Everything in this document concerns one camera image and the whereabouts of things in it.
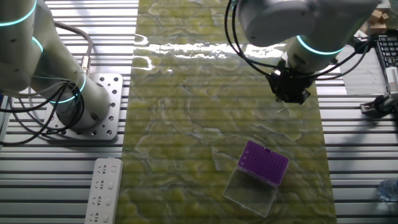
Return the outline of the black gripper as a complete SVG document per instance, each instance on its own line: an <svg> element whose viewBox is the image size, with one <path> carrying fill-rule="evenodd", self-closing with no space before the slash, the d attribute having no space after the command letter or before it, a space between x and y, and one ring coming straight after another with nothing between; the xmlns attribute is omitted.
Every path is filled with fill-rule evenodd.
<svg viewBox="0 0 398 224"><path fill-rule="evenodd" d="M277 102L291 100L292 103L299 105L302 105L311 96L307 89L314 82L313 78L300 78L295 72L288 70L274 70L266 80L269 82Z"/></svg>

